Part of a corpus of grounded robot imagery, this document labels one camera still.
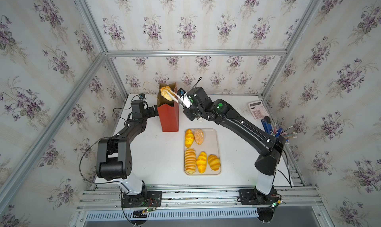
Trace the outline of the red paper bag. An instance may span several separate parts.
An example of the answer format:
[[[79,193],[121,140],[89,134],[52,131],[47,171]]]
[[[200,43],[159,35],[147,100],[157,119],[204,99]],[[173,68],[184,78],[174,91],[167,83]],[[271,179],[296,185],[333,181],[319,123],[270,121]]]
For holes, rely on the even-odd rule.
[[[157,109],[162,127],[162,132],[178,132],[179,131],[179,104],[174,101],[168,101],[161,96],[160,88],[169,86],[174,93],[177,93],[177,84],[163,84],[159,85],[159,92],[157,95]]]

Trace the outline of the golden knotted bread roll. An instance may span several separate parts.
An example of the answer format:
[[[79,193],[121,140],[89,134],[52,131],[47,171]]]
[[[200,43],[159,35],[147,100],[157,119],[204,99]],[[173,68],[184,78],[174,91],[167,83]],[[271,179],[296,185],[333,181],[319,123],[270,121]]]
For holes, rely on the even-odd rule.
[[[173,91],[169,86],[164,86],[160,88],[161,96],[168,101],[173,101]]]

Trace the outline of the white metal tongs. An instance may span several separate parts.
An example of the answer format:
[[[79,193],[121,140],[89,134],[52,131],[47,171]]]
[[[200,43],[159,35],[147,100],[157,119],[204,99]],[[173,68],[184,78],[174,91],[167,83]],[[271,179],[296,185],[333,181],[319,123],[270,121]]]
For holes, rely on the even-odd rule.
[[[183,96],[179,96],[177,93],[174,93],[172,90],[166,90],[165,92],[166,99],[169,101],[174,101],[175,103],[181,105],[184,108],[190,108],[191,107],[191,101],[188,98],[187,94],[184,94]]]

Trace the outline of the pale seeded oval bread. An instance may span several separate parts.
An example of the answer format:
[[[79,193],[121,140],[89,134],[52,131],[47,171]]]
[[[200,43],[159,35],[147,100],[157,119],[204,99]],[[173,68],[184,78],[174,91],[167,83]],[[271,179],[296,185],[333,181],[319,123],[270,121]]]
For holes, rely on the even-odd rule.
[[[204,142],[204,133],[201,129],[195,129],[193,132],[194,140],[198,145]]]

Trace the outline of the long ridged yellow bread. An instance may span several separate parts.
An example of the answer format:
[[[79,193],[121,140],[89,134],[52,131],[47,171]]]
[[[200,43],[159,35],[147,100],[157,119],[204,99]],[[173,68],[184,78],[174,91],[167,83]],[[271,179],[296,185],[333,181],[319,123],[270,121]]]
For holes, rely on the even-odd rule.
[[[196,155],[193,148],[185,150],[184,169],[187,174],[193,174],[196,171]]]

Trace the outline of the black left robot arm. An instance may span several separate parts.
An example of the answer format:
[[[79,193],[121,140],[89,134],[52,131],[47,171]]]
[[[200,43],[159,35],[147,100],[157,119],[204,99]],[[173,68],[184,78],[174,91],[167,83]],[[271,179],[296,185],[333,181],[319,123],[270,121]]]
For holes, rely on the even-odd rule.
[[[145,131],[147,120],[158,116],[157,106],[148,106],[144,100],[131,102],[131,113],[124,127],[114,136],[98,142],[97,177],[117,183],[129,195],[140,195],[144,182],[133,173],[132,141]]]

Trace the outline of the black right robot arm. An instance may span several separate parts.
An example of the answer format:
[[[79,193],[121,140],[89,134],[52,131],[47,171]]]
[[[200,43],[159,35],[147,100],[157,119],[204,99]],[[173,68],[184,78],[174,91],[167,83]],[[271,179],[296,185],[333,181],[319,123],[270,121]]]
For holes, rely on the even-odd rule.
[[[179,89],[177,95],[183,106],[183,113],[190,121],[203,118],[221,125],[238,135],[258,152],[259,157],[255,162],[259,172],[256,190],[262,195],[270,195],[285,141],[252,124],[225,100],[212,101],[201,87],[192,88],[189,92]]]

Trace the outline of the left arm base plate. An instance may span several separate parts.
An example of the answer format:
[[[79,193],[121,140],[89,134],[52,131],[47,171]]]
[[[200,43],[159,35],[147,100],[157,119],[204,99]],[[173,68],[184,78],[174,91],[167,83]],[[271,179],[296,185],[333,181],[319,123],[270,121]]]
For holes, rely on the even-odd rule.
[[[120,197],[122,208],[157,208],[161,206],[162,192],[148,191],[138,195],[128,195],[123,192]]]

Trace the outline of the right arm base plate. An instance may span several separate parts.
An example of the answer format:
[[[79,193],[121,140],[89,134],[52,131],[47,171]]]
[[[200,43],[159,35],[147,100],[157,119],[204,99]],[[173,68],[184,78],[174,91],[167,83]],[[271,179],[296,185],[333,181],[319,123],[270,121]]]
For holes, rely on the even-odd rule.
[[[272,188],[268,195],[264,195],[255,189],[240,189],[237,201],[242,205],[264,205],[271,208],[281,203],[281,195]]]

